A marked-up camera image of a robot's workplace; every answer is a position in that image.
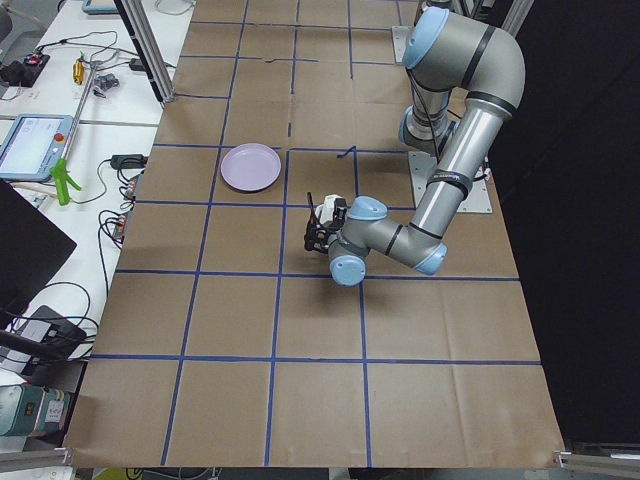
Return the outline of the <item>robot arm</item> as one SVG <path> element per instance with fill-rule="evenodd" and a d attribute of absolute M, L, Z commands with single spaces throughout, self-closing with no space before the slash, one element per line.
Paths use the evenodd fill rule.
<path fill-rule="evenodd" d="M 447 254 L 442 239 L 501 126 L 523 96 L 525 62 L 503 29 L 428 4 L 418 12 L 402 58 L 412 87 L 399 138 L 433 155 L 437 167 L 411 221 L 390 219 L 380 201 L 358 196 L 339 221 L 308 223 L 305 247 L 325 253 L 333 280 L 354 286 L 375 250 L 423 274 L 438 271 Z"/>

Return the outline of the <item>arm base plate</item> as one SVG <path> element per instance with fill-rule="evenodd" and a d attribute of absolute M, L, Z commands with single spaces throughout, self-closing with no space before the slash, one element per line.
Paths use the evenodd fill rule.
<path fill-rule="evenodd" d="M 428 183 L 435 176 L 436 180 L 461 187 L 462 191 L 467 193 L 467 197 L 457 209 L 458 213 L 491 214 L 493 212 L 487 187 L 489 168 L 480 166 L 473 180 L 461 181 L 461 177 L 455 178 L 453 173 L 439 173 L 436 158 L 428 153 L 410 151 L 408 162 L 415 206 L 419 205 Z"/>
<path fill-rule="evenodd" d="M 397 65 L 403 65 L 404 54 L 412 33 L 412 26 L 392 26 L 391 38 L 393 44 L 394 61 Z"/>

